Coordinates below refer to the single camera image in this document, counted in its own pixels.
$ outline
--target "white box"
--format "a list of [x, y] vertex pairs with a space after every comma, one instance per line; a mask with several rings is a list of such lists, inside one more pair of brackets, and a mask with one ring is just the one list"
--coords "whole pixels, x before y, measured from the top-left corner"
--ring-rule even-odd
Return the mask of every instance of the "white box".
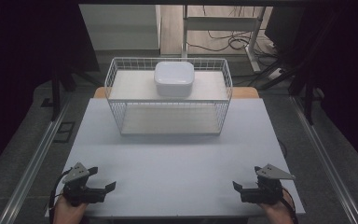
[[160, 96], [187, 97], [194, 82], [194, 65], [188, 62], [160, 62], [154, 80]]

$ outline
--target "hand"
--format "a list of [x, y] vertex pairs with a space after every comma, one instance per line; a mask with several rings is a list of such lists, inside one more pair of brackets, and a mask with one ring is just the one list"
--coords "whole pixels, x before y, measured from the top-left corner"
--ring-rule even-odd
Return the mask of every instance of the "hand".
[[[283, 198], [292, 206], [293, 201], [290, 197], [289, 193], [286, 192], [286, 190], [283, 190]], [[259, 206], [263, 208], [263, 210], [266, 212], [266, 215], [268, 217], [269, 223], [271, 224], [292, 224], [293, 220], [290, 217], [290, 212], [287, 209], [286, 206], [284, 206], [283, 203], [277, 202], [273, 205], [266, 204], [266, 203], [260, 203]]]
[[82, 203], [73, 207], [63, 196], [60, 196], [54, 206], [54, 224], [79, 224], [86, 211], [87, 204]]

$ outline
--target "metal rail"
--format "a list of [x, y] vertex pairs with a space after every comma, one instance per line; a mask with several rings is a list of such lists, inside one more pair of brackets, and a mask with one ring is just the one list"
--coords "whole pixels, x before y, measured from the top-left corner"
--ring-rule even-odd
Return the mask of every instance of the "metal rail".
[[34, 178], [36, 177], [36, 174], [39, 171], [39, 168], [42, 165], [46, 154], [48, 153], [48, 148], [50, 147], [54, 135], [60, 127], [62, 118], [68, 109], [70, 99], [70, 94], [64, 97], [60, 114], [48, 125], [48, 128], [46, 129], [45, 134], [43, 135], [36, 149], [36, 152], [28, 163], [28, 166], [22, 174], [19, 184], [15, 188], [7, 203], [6, 208], [0, 216], [0, 223], [13, 223], [17, 217], [17, 214], [20, 212], [25, 197], [27, 196], [29, 189], [34, 183]]
[[322, 143], [319, 135], [317, 134], [315, 128], [310, 126], [307, 122], [306, 117], [303, 114], [302, 104], [298, 97], [291, 96], [293, 105], [296, 108], [296, 112], [298, 114], [299, 119], [301, 120], [302, 125], [307, 133], [307, 136], [310, 138], [310, 141], [315, 149], [316, 154], [319, 157], [319, 160], [324, 167], [324, 170], [327, 174], [327, 177], [330, 179], [331, 185], [333, 186], [334, 191], [336, 192], [339, 201], [342, 204], [342, 207], [345, 210], [345, 213], [348, 216], [348, 219], [351, 223], [358, 224], [358, 208], [356, 202], [351, 196], [348, 188], [345, 186], [341, 177], [338, 174], [336, 167], [333, 162], [330, 160], [330, 157], [324, 148], [324, 144]]

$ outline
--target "white wire basket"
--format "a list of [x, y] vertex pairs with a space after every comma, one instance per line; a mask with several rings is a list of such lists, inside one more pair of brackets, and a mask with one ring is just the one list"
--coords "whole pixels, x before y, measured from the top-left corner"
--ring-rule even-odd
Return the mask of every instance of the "white wire basket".
[[[154, 71], [160, 62], [194, 65], [189, 96], [158, 95]], [[219, 135], [232, 95], [225, 59], [114, 58], [104, 86], [121, 134]]]

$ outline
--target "white tabletop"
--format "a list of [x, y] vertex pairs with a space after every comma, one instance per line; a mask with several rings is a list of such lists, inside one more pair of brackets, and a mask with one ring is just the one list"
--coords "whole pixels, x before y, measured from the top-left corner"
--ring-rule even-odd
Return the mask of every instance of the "white tabletop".
[[[256, 188], [254, 167], [268, 163], [289, 172], [261, 99], [232, 100], [220, 136], [121, 136], [107, 101], [91, 99], [64, 170], [78, 161], [99, 168], [88, 187], [117, 181], [90, 217], [261, 216], [232, 181]], [[293, 181], [282, 184], [305, 213]]]

